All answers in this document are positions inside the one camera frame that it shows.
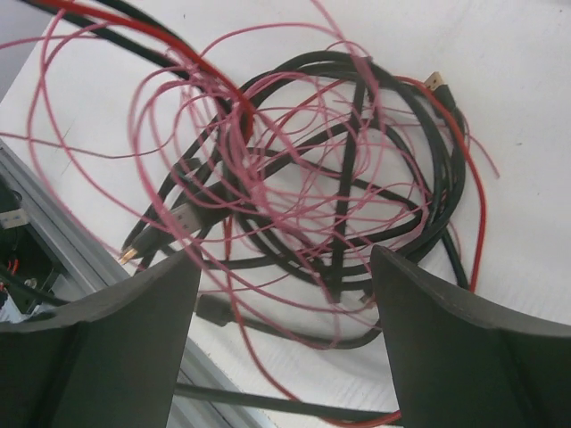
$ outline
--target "red wire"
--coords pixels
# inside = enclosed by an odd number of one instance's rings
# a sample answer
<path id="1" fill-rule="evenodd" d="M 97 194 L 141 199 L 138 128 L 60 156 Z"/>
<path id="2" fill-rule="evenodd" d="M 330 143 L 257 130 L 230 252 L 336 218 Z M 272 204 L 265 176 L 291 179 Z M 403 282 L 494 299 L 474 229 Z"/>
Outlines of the red wire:
<path id="1" fill-rule="evenodd" d="M 399 78 L 399 80 L 416 86 L 424 94 L 426 99 L 428 99 L 428 101 L 430 101 L 430 103 L 444 116 L 446 121 L 451 126 L 451 131 L 454 134 L 454 138 L 457 140 L 460 150 L 464 153 L 464 156 L 466 158 L 466 162 L 468 163 L 470 171 L 472 172 L 472 175 L 474 176 L 474 180 L 476 181 L 478 197 L 480 200 L 480 224 L 479 224 L 479 228 L 478 228 L 478 238 L 477 238 L 477 243 L 476 243 L 476 255 L 474 257 L 474 266 L 472 269 L 472 276 L 470 279 L 470 291 L 474 292 L 476 290 L 478 272 L 479 272 L 480 262 L 481 262 L 481 258 L 482 258 L 482 252 L 483 252 L 483 248 L 484 248 L 485 223 L 486 223 L 486 200 L 485 200 L 485 193 L 484 193 L 484 184 L 482 183 L 482 179 L 480 178 L 480 176 L 478 174 L 476 164 L 474 163 L 474 160 L 472 159 L 472 156 L 470 154 L 468 146 L 466 145 L 466 142 L 464 141 L 464 136 L 462 135 L 462 132 L 460 131 L 456 121 L 451 116 L 451 114 L 440 104 L 440 102 L 438 102 L 438 100 L 434 97 L 432 92 L 430 92 L 425 87 L 424 83 L 422 83 L 418 80 L 415 80 L 413 78 L 405 78 L 405 77 L 401 77 L 401 78 Z M 225 238 L 227 238 L 225 240 L 226 241 L 226 257 L 227 257 L 227 259 L 229 259 L 230 253 L 231 253 L 231 243 L 232 243 L 232 240 L 230 239 L 231 238 L 231 228 L 228 228 L 225 226 L 224 227 L 224 235 L 225 235 Z M 242 318 L 242 314 L 239 311 L 239 308 L 238 308 L 237 303 L 236 303 L 236 299 L 234 299 L 234 296 L 233 296 L 234 292 L 232 291 L 230 278 L 228 278 L 228 285 L 229 285 L 228 289 L 230 290 L 229 293 L 231 294 L 232 307 L 233 307 L 233 310 L 236 314 L 236 322 L 238 323 L 238 326 L 240 327 L 240 333 L 244 339 L 244 344 L 246 345 L 246 348 L 248 349 L 248 352 L 250 353 L 250 355 L 252 357 L 254 365 L 256 365 L 256 367 L 258 368 L 260 373 L 278 391 L 280 391 L 281 393 L 286 395 L 290 400 L 299 401 L 299 399 L 297 397 L 295 397 L 288 389 L 286 389 L 286 387 L 284 387 L 281 383 L 279 383 L 268 372 L 266 367 L 261 363 L 260 359 L 258 358 L 258 356 L 255 352 L 255 349 L 253 348 L 253 345 L 250 341 L 250 338 L 248 337 L 248 333 L 247 333 L 246 328 L 244 326 L 244 319 Z M 325 422 L 328 422 L 334 426 L 338 426 L 341 428 L 374 428 L 374 427 L 378 427 L 380 425 L 389 424 L 389 423 L 394 422 L 400 418 L 401 418 L 401 411 L 397 410 L 396 412 L 393 412 L 388 416 L 380 417 L 378 419 L 374 419 L 371 421 L 359 422 L 359 423 L 344 423 L 344 422 L 339 422 L 339 421 L 330 420 L 330 419 L 323 419 L 323 420 Z"/>
<path id="2" fill-rule="evenodd" d="M 14 266 L 12 268 L 12 275 L 14 275 L 18 271 L 18 267 L 20 266 L 20 261 L 16 259 L 14 261 Z"/>
<path id="3" fill-rule="evenodd" d="M 458 141 L 458 146 L 460 150 L 464 153 L 464 157 L 466 158 L 466 162 L 472 172 L 472 176 L 474 177 L 474 181 L 476 182 L 476 188 L 478 191 L 478 198 L 480 200 L 480 225 L 478 227 L 478 237 L 476 241 L 476 253 L 474 255 L 474 266 L 472 267 L 472 276 L 470 278 L 470 291 L 476 292 L 476 285 L 478 282 L 478 274 L 480 273 L 480 263 L 482 260 L 482 252 L 484 250 L 484 238 L 485 238 L 485 223 L 487 218 L 487 208 L 486 208 L 486 200 L 485 200 L 485 192 L 484 192 L 484 184 L 482 182 L 482 178 L 478 174 L 476 164 L 472 159 L 472 155 L 470 154 L 470 150 L 468 145 L 464 141 L 464 136 L 462 135 L 462 131 L 458 127 L 456 120 L 452 117 L 449 111 L 447 111 L 442 104 L 438 102 L 438 100 L 434 97 L 432 92 L 426 88 L 425 84 L 415 80 L 414 78 L 405 78 L 405 77 L 398 77 L 398 79 L 402 82 L 410 83 L 411 85 L 416 86 L 420 92 L 430 101 L 430 103 L 444 116 L 446 122 L 450 125 L 452 133 L 454 134 L 455 139 Z"/>
<path id="4" fill-rule="evenodd" d="M 163 41 L 165 44 L 169 45 L 171 48 L 177 49 L 183 55 L 195 62 L 203 71 L 218 78 L 237 97 L 246 113 L 244 140 L 248 141 L 252 137 L 254 108 L 252 103 L 250 103 L 250 100 L 244 96 L 244 94 L 234 85 L 234 83 L 232 83 L 229 78 L 227 78 L 221 71 L 219 71 L 209 62 L 205 61 L 198 53 L 196 53 L 190 46 L 186 45 L 182 40 L 179 40 L 178 38 L 165 33 L 161 29 L 157 29 L 143 22 L 123 18 L 121 16 L 95 9 L 84 4 L 72 3 L 69 0 L 37 0 L 37 3 L 48 4 L 69 12 L 92 16 L 124 27 L 129 27 L 130 29 L 145 33 L 148 36 L 155 37 Z"/>

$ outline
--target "cable plug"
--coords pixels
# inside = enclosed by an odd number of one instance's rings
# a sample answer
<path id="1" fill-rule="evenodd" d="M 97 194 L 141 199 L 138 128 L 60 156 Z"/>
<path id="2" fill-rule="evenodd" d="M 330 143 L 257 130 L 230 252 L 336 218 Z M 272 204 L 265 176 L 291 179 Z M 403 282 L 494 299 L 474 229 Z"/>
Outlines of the cable plug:
<path id="1" fill-rule="evenodd" d="M 433 93 L 434 98 L 438 100 L 443 107 L 449 111 L 450 113 L 456 110 L 456 100 L 454 100 L 454 95 L 452 95 L 452 91 L 444 82 L 443 77 L 438 71 L 435 71 L 430 75 L 430 77 L 425 81 L 426 88 Z M 438 109 L 434 109 L 434 113 L 438 118 L 442 118 L 442 114 L 438 111 Z"/>
<path id="2" fill-rule="evenodd" d="M 230 303 L 211 294 L 203 294 L 198 298 L 194 313 L 197 317 L 220 327 L 236 321 Z"/>

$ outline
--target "metal frame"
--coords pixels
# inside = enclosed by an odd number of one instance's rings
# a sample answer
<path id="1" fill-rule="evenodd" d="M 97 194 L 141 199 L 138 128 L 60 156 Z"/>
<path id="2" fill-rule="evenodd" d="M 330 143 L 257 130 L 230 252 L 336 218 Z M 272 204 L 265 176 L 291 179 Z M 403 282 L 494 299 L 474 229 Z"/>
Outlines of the metal frame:
<path id="1" fill-rule="evenodd" d="M 66 272 L 58 295 L 78 299 L 128 277 L 102 245 L 76 225 L 53 201 L 26 165 L 0 140 L 0 175 L 22 195 L 30 224 L 61 261 Z M 179 379 L 200 386 L 237 391 L 232 382 L 190 339 Z M 262 412 L 175 397 L 169 428 L 276 428 Z"/>

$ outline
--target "black wire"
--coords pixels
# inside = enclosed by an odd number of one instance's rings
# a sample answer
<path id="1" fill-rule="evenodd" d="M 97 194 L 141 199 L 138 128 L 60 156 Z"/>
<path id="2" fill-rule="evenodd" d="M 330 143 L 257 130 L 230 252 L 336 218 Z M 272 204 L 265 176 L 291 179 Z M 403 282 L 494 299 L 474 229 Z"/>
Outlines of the black wire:
<path id="1" fill-rule="evenodd" d="M 256 407 L 277 412 L 293 413 L 296 415 L 315 416 L 321 418 L 335 419 L 345 422 L 366 422 L 380 417 L 389 416 L 390 413 L 374 412 L 369 410 L 353 410 L 349 408 L 330 407 L 320 404 L 303 403 L 301 401 L 291 401 L 288 399 L 276 399 L 261 395 L 245 394 L 243 392 L 213 390 L 201 386 L 177 383 L 175 395 L 188 399 L 198 399 L 229 406 Z"/>
<path id="2" fill-rule="evenodd" d="M 21 294 L 27 298 L 42 301 L 55 307 L 69 303 L 67 300 L 59 299 L 48 292 L 28 287 L 21 278 L 13 275 L 2 265 L 0 265 L 0 279 L 4 282 L 4 286 L 10 293 Z"/>

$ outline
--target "gold usb connector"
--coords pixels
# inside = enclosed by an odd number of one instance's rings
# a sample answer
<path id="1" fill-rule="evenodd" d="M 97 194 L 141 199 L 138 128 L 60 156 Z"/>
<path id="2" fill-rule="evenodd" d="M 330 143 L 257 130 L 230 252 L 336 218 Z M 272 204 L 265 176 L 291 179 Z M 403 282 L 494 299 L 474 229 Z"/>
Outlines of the gold usb connector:
<path id="1" fill-rule="evenodd" d="M 442 85 L 446 85 L 446 83 L 444 82 L 443 77 L 438 71 L 432 73 L 430 77 L 425 81 L 425 86 L 428 88 L 430 92 L 434 92 Z"/>

